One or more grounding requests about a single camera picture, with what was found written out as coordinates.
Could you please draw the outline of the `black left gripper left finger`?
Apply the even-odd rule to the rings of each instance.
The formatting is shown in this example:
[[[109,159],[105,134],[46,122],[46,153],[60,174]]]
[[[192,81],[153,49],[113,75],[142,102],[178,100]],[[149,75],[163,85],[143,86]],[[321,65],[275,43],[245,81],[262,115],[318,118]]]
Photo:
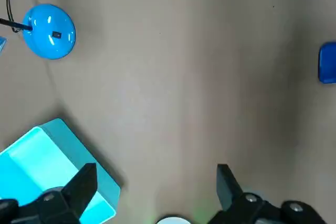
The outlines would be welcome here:
[[[86,163],[64,187],[51,188],[26,205],[2,199],[1,223],[80,223],[96,191],[96,163]]]

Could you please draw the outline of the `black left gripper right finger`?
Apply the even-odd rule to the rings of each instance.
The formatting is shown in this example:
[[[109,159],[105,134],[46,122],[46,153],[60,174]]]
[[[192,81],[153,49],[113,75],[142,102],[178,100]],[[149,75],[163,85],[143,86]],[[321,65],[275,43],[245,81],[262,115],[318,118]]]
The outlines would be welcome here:
[[[244,192],[226,164],[217,165],[216,191],[222,210],[209,221],[212,224],[325,224],[304,202],[287,200],[276,207],[257,194]]]

